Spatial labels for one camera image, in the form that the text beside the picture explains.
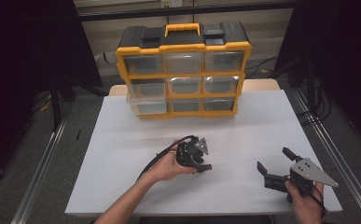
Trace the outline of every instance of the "white table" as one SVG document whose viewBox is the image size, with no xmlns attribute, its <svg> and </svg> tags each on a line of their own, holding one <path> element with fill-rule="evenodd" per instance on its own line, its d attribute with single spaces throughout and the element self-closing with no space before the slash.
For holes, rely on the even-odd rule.
<svg viewBox="0 0 361 224">
<path fill-rule="evenodd" d="M 244 92 L 238 114 L 221 118 L 138 119 L 124 96 L 108 96 L 97 120 L 66 214 L 99 216 L 144 167 L 186 135 L 205 137 L 213 170 L 180 175 L 155 185 L 136 216 L 263 215 L 292 211 L 285 193 L 264 188 L 261 161 L 274 175 L 288 175 L 288 147 L 320 166 L 283 91 Z M 341 211 L 331 187 L 325 206 Z"/>
</svg>

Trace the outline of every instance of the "plastic drawer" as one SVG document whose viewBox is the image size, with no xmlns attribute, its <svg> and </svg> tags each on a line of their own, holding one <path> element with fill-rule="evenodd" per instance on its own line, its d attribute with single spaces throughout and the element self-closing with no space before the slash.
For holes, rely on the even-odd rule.
<svg viewBox="0 0 361 224">
<path fill-rule="evenodd" d="M 206 93 L 234 93 L 239 77 L 205 77 L 203 90 Z"/>
<path fill-rule="evenodd" d="M 202 53 L 166 53 L 163 61 L 167 74 L 196 74 L 201 72 Z"/>
<path fill-rule="evenodd" d="M 233 108 L 233 97 L 222 97 L 222 98 L 203 98 L 203 108 L 206 111 L 217 111 L 217 110 L 232 110 Z"/>
<path fill-rule="evenodd" d="M 200 77 L 172 77 L 168 78 L 170 94 L 187 94 L 200 92 Z"/>
<path fill-rule="evenodd" d="M 169 103 L 172 105 L 173 112 L 188 112 L 200 110 L 200 98 L 172 99 Z"/>
<path fill-rule="evenodd" d="M 124 57 L 130 75 L 159 74 L 163 72 L 160 54 L 132 55 Z"/>
<path fill-rule="evenodd" d="M 133 79 L 131 81 L 133 92 L 142 95 L 162 95 L 165 93 L 164 85 L 165 79 L 162 78 Z"/>
<path fill-rule="evenodd" d="M 243 51 L 206 52 L 204 72 L 241 71 Z"/>
<path fill-rule="evenodd" d="M 156 94 L 145 95 L 141 90 L 151 90 Z M 163 83 L 132 85 L 127 94 L 127 103 L 135 115 L 165 114 L 167 99 L 164 93 Z"/>
</svg>

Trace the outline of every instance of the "person's right hand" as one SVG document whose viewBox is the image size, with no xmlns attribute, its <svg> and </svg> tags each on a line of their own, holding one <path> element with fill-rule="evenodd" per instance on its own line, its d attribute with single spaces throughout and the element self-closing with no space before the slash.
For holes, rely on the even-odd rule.
<svg viewBox="0 0 361 224">
<path fill-rule="evenodd" d="M 168 154 L 151 166 L 151 168 L 145 172 L 145 175 L 149 175 L 155 182 L 158 182 L 161 180 L 170 180 L 177 175 L 197 172 L 197 169 L 194 167 L 185 167 L 177 163 L 176 150 L 177 145 L 173 146 Z"/>
<path fill-rule="evenodd" d="M 288 192 L 293 197 L 293 207 L 297 219 L 300 224 L 316 224 L 322 223 L 322 208 L 320 205 L 315 202 L 310 196 L 302 198 L 299 194 L 297 186 L 291 183 L 290 181 L 285 181 L 285 186 L 287 187 Z M 315 183 L 314 186 L 320 193 L 323 195 L 324 185 L 321 183 Z M 318 199 L 320 202 L 323 200 L 315 188 L 312 189 L 313 196 Z"/>
</svg>

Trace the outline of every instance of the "silver metal plate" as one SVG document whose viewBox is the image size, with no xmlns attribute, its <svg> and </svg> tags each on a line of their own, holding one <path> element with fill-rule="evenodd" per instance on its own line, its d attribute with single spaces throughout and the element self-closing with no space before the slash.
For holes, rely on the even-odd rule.
<svg viewBox="0 0 361 224">
<path fill-rule="evenodd" d="M 200 151 L 202 151 L 204 154 L 209 155 L 209 152 L 207 150 L 207 145 L 206 145 L 206 139 L 202 138 L 200 141 L 198 141 L 195 144 L 195 147 L 197 149 L 199 149 Z"/>
<path fill-rule="evenodd" d="M 297 162 L 292 165 L 290 169 L 295 173 L 302 175 L 305 179 L 316 181 L 335 188 L 339 186 L 335 180 L 322 171 L 322 169 L 314 164 L 309 158 Z"/>
</svg>

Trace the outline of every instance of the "metal rail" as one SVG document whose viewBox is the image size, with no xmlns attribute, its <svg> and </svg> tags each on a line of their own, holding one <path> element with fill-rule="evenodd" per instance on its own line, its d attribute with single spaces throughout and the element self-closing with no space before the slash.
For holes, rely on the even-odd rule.
<svg viewBox="0 0 361 224">
<path fill-rule="evenodd" d="M 192 14 L 207 14 L 219 12 L 235 12 L 235 11 L 256 11 L 284 9 L 294 7 L 311 7 L 316 4 L 326 4 L 324 0 L 286 0 L 272 1 L 262 3 L 245 3 L 220 6 L 202 6 L 202 7 L 169 7 L 169 8 L 151 8 L 142 10 L 119 11 L 119 12 L 101 12 L 101 13 L 82 13 L 73 17 L 49 17 L 35 18 L 35 21 L 45 22 L 79 22 L 79 21 L 108 21 L 119 19 L 133 19 L 160 16 L 178 16 Z"/>
<path fill-rule="evenodd" d="M 35 175 L 26 190 L 23 198 L 21 200 L 20 205 L 13 217 L 11 224 L 24 224 L 26 223 L 31 211 L 32 207 L 35 203 L 35 199 L 37 198 L 37 194 L 40 191 L 41 184 L 46 175 L 47 169 L 49 168 L 49 164 L 51 162 L 52 156 L 55 152 L 56 147 L 61 139 L 62 132 L 64 130 L 64 126 L 66 121 L 70 115 L 72 110 L 73 103 L 68 103 L 65 108 L 65 115 L 58 126 L 58 129 L 52 133 L 51 138 L 49 139 L 49 143 L 47 144 L 46 150 L 44 152 L 43 158 L 41 159 L 38 167 L 35 171 Z"/>
<path fill-rule="evenodd" d="M 301 93 L 295 92 L 295 95 L 299 102 L 299 105 L 302 107 L 302 110 L 306 112 L 308 110 L 306 97 L 302 92 Z M 358 205 L 361 208 L 361 183 L 355 177 L 351 168 L 340 154 L 340 151 L 335 146 L 334 142 L 332 141 L 331 137 L 328 135 L 328 132 L 326 131 L 325 127 L 323 126 L 319 118 L 312 116 L 310 113 L 306 114 L 306 116 L 308 120 L 315 121 L 315 123 L 312 124 L 314 131 L 316 132 L 317 136 L 320 138 L 328 155 L 330 156 L 331 160 L 334 162 L 335 166 L 339 170 L 340 175 L 342 176 L 343 180 L 345 181 L 346 185 L 348 186 L 351 193 L 354 195 L 355 200 L 357 201 Z"/>
</svg>

